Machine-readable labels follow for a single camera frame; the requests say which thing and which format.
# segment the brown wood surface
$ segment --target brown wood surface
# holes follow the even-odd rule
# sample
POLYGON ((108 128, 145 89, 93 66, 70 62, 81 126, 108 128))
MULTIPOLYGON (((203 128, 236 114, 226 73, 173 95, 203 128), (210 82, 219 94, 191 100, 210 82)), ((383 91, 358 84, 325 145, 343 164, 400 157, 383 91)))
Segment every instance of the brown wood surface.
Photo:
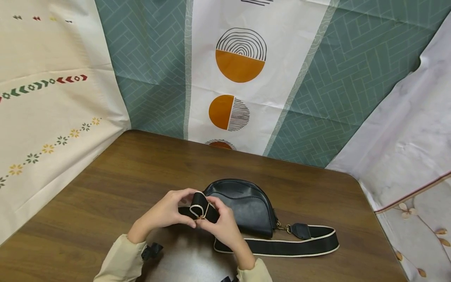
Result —
MULTIPOLYGON (((203 190, 222 178, 259 185, 282 223, 336 228, 340 248, 315 258, 264 257, 275 282, 405 281, 362 190, 351 176, 140 131, 120 136, 0 247, 0 281, 91 281, 116 238, 169 190, 203 190)), ((274 239, 292 239, 278 231, 274 239)), ((201 230, 173 226, 142 281, 219 282, 232 255, 212 250, 201 230)))

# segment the green herringbone backdrop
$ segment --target green herringbone backdrop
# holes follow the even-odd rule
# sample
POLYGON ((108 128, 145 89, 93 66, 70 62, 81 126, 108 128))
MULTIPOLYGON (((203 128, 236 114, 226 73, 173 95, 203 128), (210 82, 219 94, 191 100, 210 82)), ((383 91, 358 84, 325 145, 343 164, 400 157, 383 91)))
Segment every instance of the green herringbone backdrop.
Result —
MULTIPOLYGON (((186 0, 96 4, 132 127, 183 138, 186 0)), ((340 0, 268 156, 325 167, 419 65, 450 10, 448 0, 340 0)))

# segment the black line pattern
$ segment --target black line pattern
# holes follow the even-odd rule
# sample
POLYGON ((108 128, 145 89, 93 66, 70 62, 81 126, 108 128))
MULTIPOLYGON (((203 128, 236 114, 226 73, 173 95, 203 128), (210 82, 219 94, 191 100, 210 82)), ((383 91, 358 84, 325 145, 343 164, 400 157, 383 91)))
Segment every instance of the black line pattern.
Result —
POLYGON ((252 29, 231 28, 218 41, 216 49, 266 61, 266 42, 252 29))
POLYGON ((274 0, 241 0, 241 2, 251 3, 259 6, 266 6, 274 2, 274 0))
POLYGON ((225 149, 231 148, 232 150, 236 151, 236 147, 232 143, 230 143, 229 141, 224 140, 224 139, 212 139, 210 141, 207 141, 205 144, 212 145, 214 147, 225 148, 225 149))
POLYGON ((250 111, 246 105, 235 98, 233 100, 232 112, 230 114, 227 131, 238 131, 249 123, 250 111))

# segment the bag strap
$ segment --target bag strap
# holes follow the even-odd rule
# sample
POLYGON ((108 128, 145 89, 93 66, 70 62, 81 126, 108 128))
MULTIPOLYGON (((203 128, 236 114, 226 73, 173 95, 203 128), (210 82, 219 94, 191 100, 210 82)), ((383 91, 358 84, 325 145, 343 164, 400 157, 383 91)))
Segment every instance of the bag strap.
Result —
MULTIPOLYGON (((207 219, 213 223, 216 223, 219 219, 218 211, 209 203, 202 192, 194 193, 191 206, 180 207, 179 213, 194 220, 207 219)), ((277 225, 278 229, 287 230, 288 233, 303 241, 245 238, 254 255, 286 258, 314 257, 330 254, 340 247, 335 229, 332 227, 302 223, 281 227, 279 222, 277 225)), ((217 239, 215 239, 213 247, 219 253, 233 253, 217 239)))
MULTIPOLYGON (((303 225, 312 234, 310 239, 304 241, 265 240, 245 238, 254 255, 267 257, 302 258, 315 257, 330 254, 336 251, 340 245, 335 229, 321 225, 303 225)), ((214 249, 219 253, 232 254, 233 252, 218 239, 215 239, 214 249)))

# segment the black leather crossbody bag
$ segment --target black leather crossbody bag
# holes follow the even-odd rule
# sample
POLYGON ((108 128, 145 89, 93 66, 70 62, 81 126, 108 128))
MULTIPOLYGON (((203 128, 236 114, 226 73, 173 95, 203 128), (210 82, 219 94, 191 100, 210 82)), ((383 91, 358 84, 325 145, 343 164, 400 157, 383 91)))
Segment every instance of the black leather crossbody bag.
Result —
MULTIPOLYGON (((266 194, 260 187, 240 179, 222 179, 211 183, 203 192, 196 192, 190 207, 179 208, 179 213, 192 219, 207 219, 216 223, 219 213, 206 196, 220 198, 233 210, 241 232, 261 237, 246 238, 255 255, 273 257, 312 257, 329 254, 339 248, 335 229, 320 225, 295 223, 283 227, 266 194), (273 231, 281 229, 295 235, 297 241, 271 240, 273 231)), ((220 253, 232 251, 215 240, 214 249, 220 253)))

